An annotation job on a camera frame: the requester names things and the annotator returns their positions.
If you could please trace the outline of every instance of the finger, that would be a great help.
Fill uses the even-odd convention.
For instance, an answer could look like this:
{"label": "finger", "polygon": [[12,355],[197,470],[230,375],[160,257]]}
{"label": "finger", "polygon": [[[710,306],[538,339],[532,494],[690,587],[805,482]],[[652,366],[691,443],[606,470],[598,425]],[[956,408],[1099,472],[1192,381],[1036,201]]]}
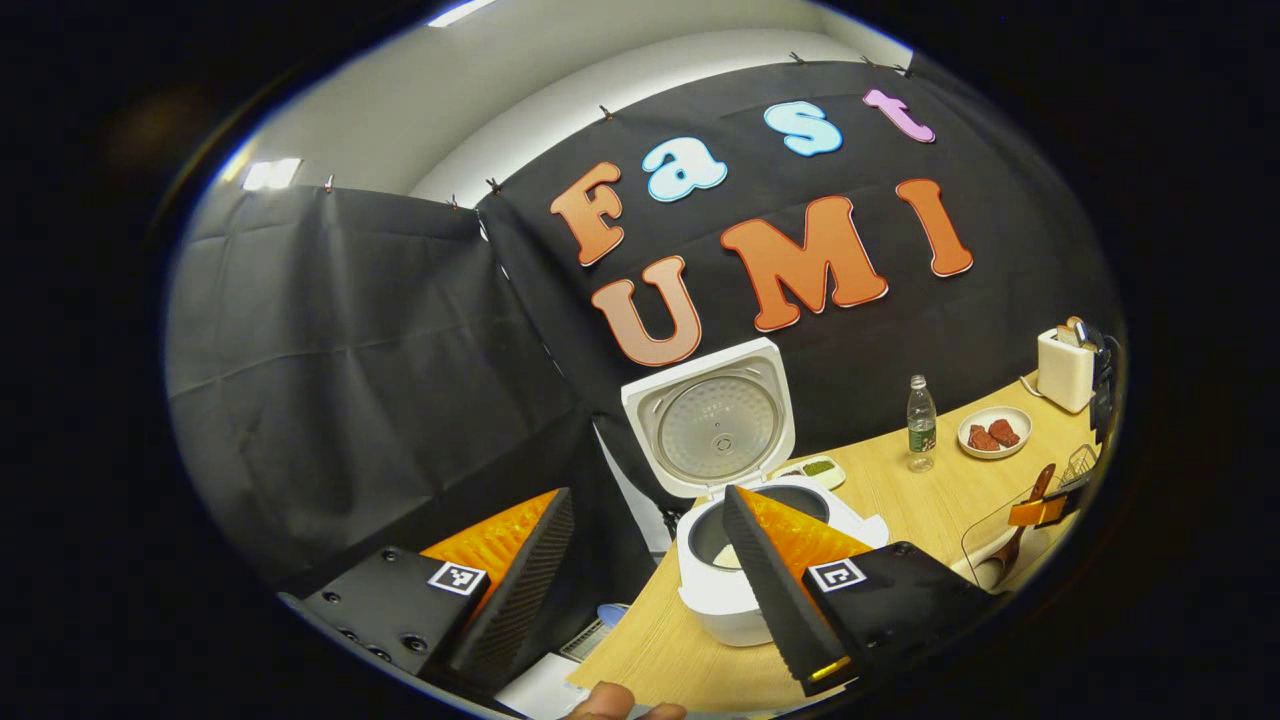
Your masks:
{"label": "finger", "polygon": [[689,711],[685,710],[685,706],[663,702],[662,705],[653,706],[649,712],[645,712],[636,720],[685,720],[686,715],[689,715]]}
{"label": "finger", "polygon": [[596,683],[591,694],[577,703],[564,720],[625,720],[635,705],[635,696],[622,685]]}

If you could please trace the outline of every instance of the wooden table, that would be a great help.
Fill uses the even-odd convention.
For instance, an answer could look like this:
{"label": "wooden table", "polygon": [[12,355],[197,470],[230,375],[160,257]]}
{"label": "wooden table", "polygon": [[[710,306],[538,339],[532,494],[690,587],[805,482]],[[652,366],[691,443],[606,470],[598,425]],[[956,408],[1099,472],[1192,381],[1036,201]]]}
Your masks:
{"label": "wooden table", "polygon": [[[1034,373],[1027,379],[1034,387]],[[956,442],[957,425],[972,413],[992,406],[1025,411],[1032,418],[1032,434],[1009,457],[970,457]],[[835,459],[847,475],[836,496],[864,518],[883,516],[890,542],[910,541],[952,565],[964,559],[965,530],[1029,489],[1044,465],[1056,462],[1060,477],[1068,457],[1082,445],[1097,451],[1088,415],[1068,414],[1015,380],[938,418],[938,448],[928,473],[906,469],[905,427],[822,455]],[[1055,480],[1050,487],[1056,486]],[[1048,529],[1051,537],[1060,536],[1069,524]],[[1023,573],[1020,578],[1029,575]],[[773,643],[737,648],[716,642],[680,601],[678,584],[680,566],[672,547],[618,625],[568,680],[586,688],[599,680],[621,683],[640,705],[678,702],[700,712],[790,708],[840,692],[837,688],[805,698]]]}

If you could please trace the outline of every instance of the black curtain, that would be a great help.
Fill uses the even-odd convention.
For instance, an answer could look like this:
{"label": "black curtain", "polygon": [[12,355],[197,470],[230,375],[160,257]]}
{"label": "black curtain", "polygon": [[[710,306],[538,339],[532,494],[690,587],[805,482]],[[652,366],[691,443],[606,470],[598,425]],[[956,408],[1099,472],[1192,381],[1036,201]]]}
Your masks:
{"label": "black curtain", "polygon": [[172,272],[166,386],[191,480],[276,589],[570,487],[576,529],[521,664],[653,561],[474,210],[215,187]]}
{"label": "black curtain", "polygon": [[[868,106],[863,97],[872,88],[902,100],[936,141],[911,140]],[[838,150],[801,156],[764,123],[767,108],[796,100],[826,113],[844,137]],[[728,174],[713,188],[659,202],[649,196],[641,160],[676,137],[701,140]],[[605,223],[622,227],[625,237],[584,268],[577,241],[550,205],[602,161],[621,169],[621,179],[608,187],[623,211]],[[941,187],[956,233],[974,255],[968,272],[932,273],[920,220],[895,193],[913,178]],[[1027,137],[952,78],[908,78],[861,63],[786,63],[719,74],[613,109],[611,119],[602,115],[540,155],[477,208],[552,356],[594,411],[622,470],[659,506],[680,510],[689,502],[657,484],[618,392],[654,369],[623,355],[591,295],[630,279],[646,331],[668,337],[671,315],[640,274],[680,255],[703,328],[691,357],[759,337],[755,293],[740,258],[721,246],[721,233],[760,218],[803,242],[806,205],[829,195],[852,202],[854,223],[888,293],[849,309],[828,302],[820,315],[801,306],[796,324],[769,333],[787,368],[797,455],[901,428],[915,373],[928,378],[945,413],[1033,370],[1036,336],[1068,315],[1108,329],[1119,323],[1097,237],[1071,191]]]}

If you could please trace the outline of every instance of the plastic bottle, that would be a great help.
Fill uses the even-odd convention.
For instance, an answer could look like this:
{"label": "plastic bottle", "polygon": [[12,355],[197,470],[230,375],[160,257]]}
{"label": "plastic bottle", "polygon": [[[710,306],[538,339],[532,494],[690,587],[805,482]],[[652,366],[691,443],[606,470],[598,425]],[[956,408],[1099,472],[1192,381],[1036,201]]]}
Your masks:
{"label": "plastic bottle", "polygon": [[924,375],[911,375],[911,396],[906,401],[906,438],[911,459],[908,468],[924,473],[933,468],[933,452],[938,445],[938,410],[933,396],[924,387]]}

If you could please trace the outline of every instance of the steak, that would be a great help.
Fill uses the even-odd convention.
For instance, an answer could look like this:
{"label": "steak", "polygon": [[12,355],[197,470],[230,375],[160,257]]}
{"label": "steak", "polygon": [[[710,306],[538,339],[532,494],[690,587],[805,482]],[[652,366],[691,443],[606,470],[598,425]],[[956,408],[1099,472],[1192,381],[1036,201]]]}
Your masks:
{"label": "steak", "polygon": [[987,452],[992,452],[1000,450],[1000,443],[996,442],[996,438],[991,437],[987,433],[987,430],[982,428],[982,425],[970,425],[969,447],[974,450],[986,450]]}
{"label": "steak", "polygon": [[991,434],[991,437],[996,438],[996,442],[998,442],[1005,447],[1012,447],[1019,442],[1021,442],[1023,439],[1018,437],[1018,433],[1014,432],[1014,428],[1009,425],[1009,420],[1004,418],[992,423],[991,428],[987,429],[987,433]]}

